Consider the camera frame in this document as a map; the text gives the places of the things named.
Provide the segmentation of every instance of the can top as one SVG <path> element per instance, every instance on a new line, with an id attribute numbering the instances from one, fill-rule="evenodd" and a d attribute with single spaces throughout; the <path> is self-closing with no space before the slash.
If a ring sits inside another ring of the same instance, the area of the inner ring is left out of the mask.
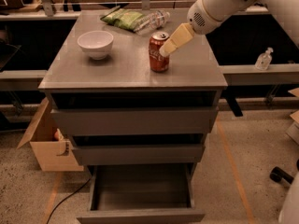
<path id="1" fill-rule="evenodd" d="M 163 40 L 168 39 L 169 34 L 166 32 L 156 32 L 156 33 L 152 34 L 151 37 L 156 40 L 163 41 Z"/>

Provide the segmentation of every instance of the cabinet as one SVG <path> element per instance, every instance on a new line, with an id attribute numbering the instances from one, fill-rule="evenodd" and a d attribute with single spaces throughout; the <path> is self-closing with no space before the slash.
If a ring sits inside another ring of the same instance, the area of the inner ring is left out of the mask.
<path id="1" fill-rule="evenodd" d="M 93 174 L 88 215 L 81 223 L 184 223 L 204 213 L 192 197 L 192 175 L 226 88 L 204 36 L 172 54 L 164 73 L 150 71 L 148 36 L 98 20 L 83 11 L 39 89 L 74 146 L 78 164 Z M 187 10 L 171 10 L 176 21 Z M 109 57 L 85 56 L 77 38 L 91 30 L 114 35 Z"/>

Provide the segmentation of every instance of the plastic bottle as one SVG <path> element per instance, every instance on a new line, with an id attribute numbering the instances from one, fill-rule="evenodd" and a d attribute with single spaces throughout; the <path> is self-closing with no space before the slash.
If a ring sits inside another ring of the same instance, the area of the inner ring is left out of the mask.
<path id="1" fill-rule="evenodd" d="M 272 61 L 272 55 L 271 55 L 272 52 L 273 52 L 272 48 L 267 48 L 267 51 L 265 53 L 262 53 L 258 57 L 258 60 L 255 63 L 255 68 L 263 71 L 268 69 L 269 64 Z"/>
<path id="2" fill-rule="evenodd" d="M 164 27 L 170 18 L 169 12 L 163 10 L 154 11 L 136 21 L 134 32 L 143 35 Z"/>

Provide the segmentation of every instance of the concrete floor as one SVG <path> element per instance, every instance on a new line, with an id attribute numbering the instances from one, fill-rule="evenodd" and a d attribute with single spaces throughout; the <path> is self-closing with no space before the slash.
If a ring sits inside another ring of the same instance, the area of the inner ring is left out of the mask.
<path id="1" fill-rule="evenodd" d="M 280 104 L 242 109 L 244 116 L 237 118 L 221 106 L 195 171 L 195 204 L 206 213 L 202 224 L 278 223 L 290 185 L 273 182 L 269 174 L 275 166 L 297 173 L 299 146 L 286 134 L 297 108 Z M 46 224 L 52 208 L 89 175 L 42 172 L 30 146 L 16 149 L 22 135 L 0 133 L 0 223 Z M 76 216 L 87 211 L 88 201 L 89 184 L 63 202 L 49 223 L 78 224 Z"/>

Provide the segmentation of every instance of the table top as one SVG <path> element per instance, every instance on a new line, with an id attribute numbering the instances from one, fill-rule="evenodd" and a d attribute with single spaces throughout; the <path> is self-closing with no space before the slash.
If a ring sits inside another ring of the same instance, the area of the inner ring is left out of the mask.
<path id="1" fill-rule="evenodd" d="M 163 31 L 172 34 L 186 22 L 187 9 L 170 9 L 170 21 Z M 103 10 L 82 11 L 58 52 L 39 89 L 115 90 L 115 89 L 215 89 L 227 86 L 206 37 L 195 38 L 170 55 L 169 69 L 163 73 L 150 70 L 150 34 L 137 35 L 107 25 L 100 20 Z M 92 30 L 114 35 L 111 53 L 95 61 L 78 46 L 78 37 Z"/>

